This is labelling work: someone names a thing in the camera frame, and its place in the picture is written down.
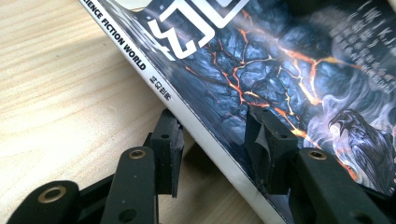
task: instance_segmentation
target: cover illustration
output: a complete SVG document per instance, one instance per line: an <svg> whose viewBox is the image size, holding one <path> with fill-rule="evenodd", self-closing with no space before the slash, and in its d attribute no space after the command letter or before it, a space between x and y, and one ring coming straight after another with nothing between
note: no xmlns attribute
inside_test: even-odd
<svg viewBox="0 0 396 224"><path fill-rule="evenodd" d="M334 154L356 182L394 192L396 17L387 1L331 1L304 15L282 0L153 0L140 11L98 3L127 34L98 16L138 72L142 57L157 70L148 84L165 102L180 98L253 184L249 105L271 110L298 147ZM287 197L256 186L292 222Z"/></svg>

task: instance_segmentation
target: clamp jaw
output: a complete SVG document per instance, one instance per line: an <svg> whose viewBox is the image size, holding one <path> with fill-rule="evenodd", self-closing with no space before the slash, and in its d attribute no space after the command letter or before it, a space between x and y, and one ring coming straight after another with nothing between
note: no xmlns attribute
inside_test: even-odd
<svg viewBox="0 0 396 224"><path fill-rule="evenodd" d="M177 196L183 147L180 123L164 110L145 144L122 153L114 175L83 190L72 181L43 185L8 223L158 223L158 194Z"/></svg>
<svg viewBox="0 0 396 224"><path fill-rule="evenodd" d="M297 137L270 110L249 108L245 140L255 182L289 195L295 223L396 222L395 194L359 186L327 151L297 148Z"/></svg>

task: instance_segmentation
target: raven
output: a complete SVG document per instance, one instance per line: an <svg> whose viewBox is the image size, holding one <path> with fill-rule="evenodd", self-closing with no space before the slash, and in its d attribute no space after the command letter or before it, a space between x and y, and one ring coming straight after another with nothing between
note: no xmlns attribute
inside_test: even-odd
<svg viewBox="0 0 396 224"><path fill-rule="evenodd" d="M348 143L359 167L379 192L391 194L395 176L392 135L370 126L355 110L343 109L329 122L340 124L340 136L348 131Z"/></svg>

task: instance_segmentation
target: wooden surface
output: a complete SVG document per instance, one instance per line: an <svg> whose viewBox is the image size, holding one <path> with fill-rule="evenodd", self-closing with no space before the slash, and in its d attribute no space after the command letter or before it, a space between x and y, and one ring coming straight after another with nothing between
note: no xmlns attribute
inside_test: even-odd
<svg viewBox="0 0 396 224"><path fill-rule="evenodd" d="M141 146L164 105L77 0L0 3L0 223L53 180L81 189ZM261 223L187 138L179 197L161 223Z"/></svg>

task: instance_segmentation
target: brass grommet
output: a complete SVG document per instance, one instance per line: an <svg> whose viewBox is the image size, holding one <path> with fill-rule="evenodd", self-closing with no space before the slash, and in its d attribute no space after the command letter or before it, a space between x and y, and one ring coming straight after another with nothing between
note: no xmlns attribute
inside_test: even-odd
<svg viewBox="0 0 396 224"><path fill-rule="evenodd" d="M324 161L327 159L327 155L321 151L309 151L308 155L315 160Z"/></svg>
<svg viewBox="0 0 396 224"><path fill-rule="evenodd" d="M66 187L59 185L59 186L55 186L49 189L44 190L40 195L38 195L37 200L40 203L53 203L55 201L58 201L59 199L61 199L65 194L66 194L67 190Z"/></svg>
<svg viewBox="0 0 396 224"><path fill-rule="evenodd" d="M137 149L129 153L129 158L134 160L141 159L145 156L146 156L146 151L142 149Z"/></svg>

